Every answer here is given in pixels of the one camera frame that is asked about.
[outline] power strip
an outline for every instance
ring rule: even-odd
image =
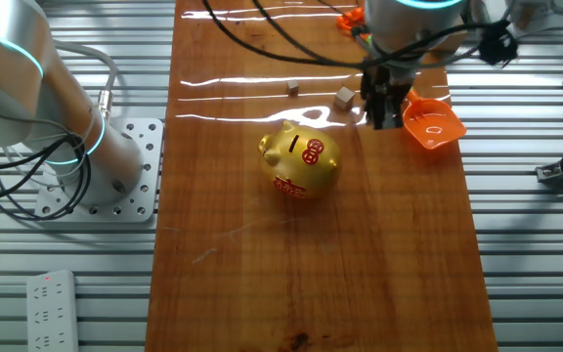
[[[27,350],[78,352],[75,282],[70,271],[27,280]]]

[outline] cable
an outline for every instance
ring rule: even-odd
[[[230,39],[232,39],[234,42],[236,42],[237,44],[239,44],[243,48],[250,50],[250,51],[252,51],[256,54],[259,54],[259,55],[262,55],[262,56],[265,56],[265,57],[268,57],[268,58],[271,58],[271,59],[285,61],[285,62],[292,62],[292,63],[298,63],[298,64],[310,64],[310,65],[318,65],[318,66],[344,66],[344,67],[357,68],[357,69],[360,69],[360,70],[365,70],[365,69],[373,67],[373,66],[379,66],[379,65],[385,64],[388,61],[393,60],[393,59],[397,59],[397,58],[399,58],[399,57],[401,57],[405,54],[412,52],[413,50],[422,49],[424,46],[428,45],[429,43],[431,43],[434,40],[440,39],[444,36],[447,36],[447,35],[450,35],[450,34],[453,34],[453,33],[459,32],[459,31],[470,30],[470,29],[478,29],[478,28],[496,28],[497,26],[504,25],[503,22],[497,22],[497,23],[492,23],[492,24],[474,23],[474,24],[458,25],[458,26],[455,26],[455,27],[452,27],[452,28],[442,30],[442,31],[440,31],[436,34],[433,34],[433,35],[431,35],[431,36],[429,36],[429,37],[427,37],[423,40],[420,40],[416,43],[413,43],[410,46],[403,48],[403,49],[401,49],[401,50],[399,50],[395,53],[392,53],[390,55],[386,55],[386,56],[383,56],[379,59],[372,60],[372,61],[366,61],[366,62],[362,62],[362,63],[349,65],[349,63],[341,63],[341,62],[337,62],[337,61],[334,61],[334,60],[331,60],[331,59],[326,59],[325,61],[320,61],[320,60],[293,58],[293,57],[273,54],[273,53],[266,52],[264,50],[255,48],[255,47],[243,42],[242,40],[238,39],[229,30],[227,30],[227,28],[218,20],[218,18],[214,14],[214,11],[210,7],[208,0],[201,0],[201,2],[203,3],[203,6],[207,10],[210,17],[212,17],[214,23],[219,27],[219,29],[221,29],[221,31],[223,31],[228,37],[230,37]],[[302,51],[311,52],[309,49],[303,47],[302,45],[301,45],[301,47],[302,47],[301,48]]]
[[[31,140],[27,140],[27,141],[42,141],[42,140],[48,140],[48,139],[52,139],[52,138],[57,138],[57,137],[63,137],[63,136],[79,136],[77,133],[74,132],[70,132],[66,127],[64,127],[63,125],[59,124],[58,122],[54,122],[54,121],[50,121],[50,120],[41,120],[41,119],[30,119],[30,118],[22,118],[22,117],[12,117],[12,116],[7,116],[7,115],[3,115],[0,114],[0,118],[1,119],[5,119],[5,120],[9,120],[9,121],[15,121],[15,122],[26,122],[26,123],[40,123],[40,124],[47,124],[47,125],[52,125],[55,127],[58,127],[60,129],[62,129],[64,131],[64,134],[61,135],[54,135],[54,136],[48,136],[48,137],[42,137],[42,138],[36,138],[36,139],[31,139]],[[82,148],[82,146],[84,145],[84,143],[86,143],[86,140],[88,139],[88,136],[90,135],[90,132],[93,129],[93,122],[95,121],[95,115],[92,115],[91,117],[91,122],[88,125],[88,128],[86,129],[86,132],[84,133],[84,136],[81,138],[81,141],[79,143],[79,145],[74,146],[74,149],[79,149]]]
[[[460,61],[460,60],[470,58],[470,57],[473,56],[473,54],[475,54],[475,52],[477,52],[478,50],[479,50],[479,46],[476,46],[476,47],[474,47],[474,48],[468,49],[468,50],[467,50],[465,53],[463,53],[463,54],[452,56],[452,57],[450,57],[450,58],[448,58],[448,59],[446,59],[446,60],[443,60],[443,61],[441,61],[441,62],[439,62],[439,63],[435,63],[435,64],[422,64],[422,65],[420,65],[419,67],[420,67],[420,68],[439,68],[439,67],[448,66],[448,65],[454,64],[454,63],[456,63],[456,62],[458,62],[458,61]]]
[[[343,62],[339,62],[339,61],[334,61],[331,59],[328,59],[324,56],[321,56],[315,52],[313,52],[312,50],[306,48],[305,46],[303,46],[301,43],[299,43],[298,41],[296,41],[293,37],[291,37],[285,30],[283,30],[283,28],[275,21],[273,20],[273,18],[271,18],[271,16],[269,15],[269,13],[264,9],[264,7],[262,6],[262,4],[260,4],[260,2],[258,0],[251,0],[251,2],[253,2],[253,5],[255,5],[255,7],[258,9],[258,11],[260,11],[260,14],[262,14],[262,16],[266,19],[266,21],[290,44],[292,44],[295,48],[299,49],[300,51],[302,51],[303,53],[305,53],[306,55],[324,63],[327,65],[339,65],[339,66],[347,66],[347,67],[355,67],[356,64],[353,63],[343,63]]]
[[[7,195],[13,193],[14,191],[18,190],[22,185],[24,185],[24,184],[32,177],[32,175],[33,175],[34,173],[36,173],[36,171],[38,171],[38,168],[41,166],[41,164],[42,164],[43,162],[45,162],[45,161],[47,160],[47,158],[48,158],[53,152],[55,152],[55,151],[58,149],[59,146],[61,146],[64,142],[66,142],[66,140],[67,140],[68,138],[69,138],[69,137],[62,138],[62,139],[60,139],[59,141],[57,141],[56,143],[52,144],[49,148],[47,148],[47,149],[41,151],[40,153],[37,153],[37,154],[31,156],[30,158],[35,159],[35,158],[37,158],[37,155],[39,155],[39,156],[40,156],[39,162],[36,163],[36,164],[31,168],[31,170],[29,171],[29,173],[28,173],[27,175],[25,175],[15,186],[13,186],[13,187],[12,187],[11,189],[9,189],[9,190],[5,190],[5,191],[0,192],[0,198],[5,197],[5,196],[7,196]],[[3,168],[9,168],[9,167],[12,167],[12,166],[5,167],[5,165],[0,165],[0,170],[3,169]]]
[[[54,40],[54,43],[56,44],[56,48],[58,49],[65,50],[75,54],[82,54],[86,56],[95,57],[102,63],[108,65],[109,75],[108,75],[108,81],[106,82],[106,88],[104,89],[107,91],[112,90],[112,87],[114,86],[114,81],[116,80],[116,75],[118,74],[118,66],[116,65],[114,59],[110,55],[100,50],[89,48],[87,46],[83,46],[79,44],[65,43],[60,40]]]
[[[516,6],[516,0],[511,0],[511,2],[507,5],[507,8],[505,9],[503,17],[501,17],[503,21],[507,20],[509,14],[511,14],[512,10],[514,10],[514,6]]]
[[[76,151],[77,157],[83,157],[84,152],[80,152],[80,151]],[[91,169],[90,169],[90,161],[88,160],[88,158],[86,158],[84,161],[84,169],[86,170],[86,177],[84,178],[83,175],[80,175],[79,177],[79,181],[78,181],[78,185],[77,188],[75,189],[75,192],[73,194],[73,196],[70,198],[70,200],[58,211],[54,212],[53,214],[49,215],[49,216],[37,216],[34,213],[31,213],[29,211],[27,211],[25,208],[23,208],[18,202],[16,202],[10,195],[7,195],[8,200],[22,213],[26,214],[28,217],[22,217],[19,216],[15,213],[10,212],[8,209],[6,209],[1,203],[0,203],[0,210],[4,213],[6,213],[8,216],[15,218],[17,220],[22,220],[22,221],[45,221],[45,220],[56,220],[56,219],[60,219],[66,215],[68,215],[70,212],[72,212],[72,210],[75,208],[75,206],[77,206],[81,200],[84,198],[84,196],[86,195],[86,192],[88,191],[88,187],[90,186],[90,179],[91,179]],[[0,188],[3,190],[4,186],[3,186],[3,182],[1,181],[0,178]]]
[[[321,4],[325,5],[325,6],[329,7],[331,10],[337,12],[338,14],[344,16],[347,20],[349,20],[349,21],[351,21],[351,22],[355,22],[355,21],[349,19],[342,11],[338,10],[338,8],[336,8],[335,6],[330,5],[330,4],[327,4],[327,3],[325,2],[325,0],[317,0],[317,1],[320,2]]]
[[[8,161],[14,162],[14,161],[13,161],[13,157],[10,155],[10,152],[8,151],[8,148],[10,148],[13,152],[15,152],[19,157],[23,157],[23,156],[22,156],[19,152],[17,152],[17,150],[15,150],[13,147],[4,147],[4,148],[2,148],[2,151],[3,151],[4,154],[6,155],[6,158],[8,159]],[[81,167],[81,165],[82,165],[82,163],[79,162],[79,163],[77,164],[77,166],[76,166],[75,168],[73,168],[70,172],[68,172],[67,174],[64,174],[64,175],[56,175],[56,176],[57,176],[57,177],[66,177],[66,176],[68,176],[68,175],[72,175],[74,172],[76,172],[76,171]],[[21,169],[20,166],[15,166],[15,168],[17,169],[17,171],[19,171],[20,174],[26,175],[26,174],[28,173],[27,171]],[[33,178],[30,179],[29,181],[31,181],[31,182],[33,182],[33,183],[35,183],[35,184],[37,184],[37,185],[44,186],[44,187],[64,188],[64,187],[66,187],[66,186],[70,186],[70,185],[72,185],[73,183],[75,183],[75,181],[77,181],[77,177],[79,177],[79,175],[76,176],[74,179],[68,181],[67,183],[61,184],[61,185],[48,184],[48,183],[44,183],[44,182],[39,181],[39,180],[35,180],[35,179],[33,179]]]
[[[201,0],[203,6],[205,7],[205,10],[207,10],[208,14],[210,15],[210,17],[212,18],[212,21],[214,22],[214,24],[216,24],[216,26],[221,29],[221,31],[227,35],[230,39],[232,39],[235,43],[239,44],[239,46],[243,47],[246,50],[249,50],[251,52],[254,52],[258,55],[270,58],[270,59],[275,59],[275,60],[279,60],[279,61],[283,61],[283,62],[287,62],[287,63],[295,63],[295,64],[307,64],[307,65],[318,65],[318,66],[322,66],[323,64],[320,63],[317,60],[310,60],[310,59],[301,59],[301,58],[292,58],[292,57],[288,57],[288,56],[284,56],[284,55],[277,55],[277,54],[273,54],[270,52],[267,52],[265,50],[261,50],[258,49],[250,44],[247,44],[245,42],[243,42],[242,40],[240,40],[238,37],[236,37],[233,33],[231,33],[220,21],[219,19],[216,17],[216,15],[214,14],[214,11],[212,10],[212,8],[210,7],[210,4],[207,0]]]
[[[63,140],[59,140],[58,142],[56,142],[56,143],[58,144],[58,146],[60,146],[60,145],[62,144],[62,141],[63,141]],[[44,156],[45,154],[51,154],[51,153],[53,153],[53,152],[54,152],[54,151],[51,150],[51,147],[50,147],[50,148],[47,148],[47,149],[44,149],[44,150],[42,150],[42,151],[40,151],[40,152],[38,152],[38,153],[36,153],[36,154],[30,156],[30,157],[27,157],[27,158],[25,158],[25,159],[22,159],[22,160],[19,160],[19,161],[15,161],[15,162],[10,162],[10,163],[7,163],[7,164],[0,164],[0,170],[27,164],[28,162],[30,162],[30,161],[32,161],[32,160],[35,160],[35,159],[37,159],[37,158],[39,158],[39,157],[41,157],[41,156]]]
[[[66,127],[62,126],[62,125],[59,124],[58,122],[54,122],[54,121],[50,121],[50,120],[30,119],[30,118],[22,118],[22,117],[12,117],[12,116],[6,116],[6,115],[2,115],[2,114],[0,114],[0,118],[1,118],[1,119],[5,119],[5,120],[9,120],[9,121],[15,121],[15,122],[27,122],[27,123],[48,124],[48,125],[56,126],[56,127],[60,128],[60,129],[62,129],[67,135],[73,134],[73,133],[69,132],[68,129],[66,129]]]

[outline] screw hole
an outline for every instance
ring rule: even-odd
[[[114,188],[115,191],[119,192],[120,194],[125,195],[127,193],[127,190],[125,190],[125,186],[123,185],[123,183],[118,180],[112,181],[112,187]]]

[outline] red chinese character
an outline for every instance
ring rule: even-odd
[[[308,141],[308,149],[303,151],[301,158],[303,159],[303,162],[308,165],[314,165],[319,162],[319,154],[322,153],[324,149],[325,145],[323,142],[318,139],[312,139]]]
[[[277,187],[280,191],[286,193],[287,195],[291,195],[293,197],[297,197],[297,198],[304,198],[305,195],[305,189],[302,187],[299,187],[297,185],[293,185],[292,181],[290,181],[290,179],[287,180],[283,180],[279,177],[276,177],[275,180],[273,180],[273,184],[275,185],[275,187]]]

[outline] piggy bank ear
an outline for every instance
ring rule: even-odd
[[[270,139],[271,139],[271,135],[266,135],[262,137],[262,140],[260,141],[260,145],[258,146],[258,151],[260,153],[263,153],[266,150],[266,146],[268,145]]]
[[[283,131],[285,132],[292,130],[294,127],[296,127],[296,125],[288,120],[283,122]]]
[[[275,166],[280,162],[282,155],[277,148],[267,150],[264,155],[264,160],[271,166]]]

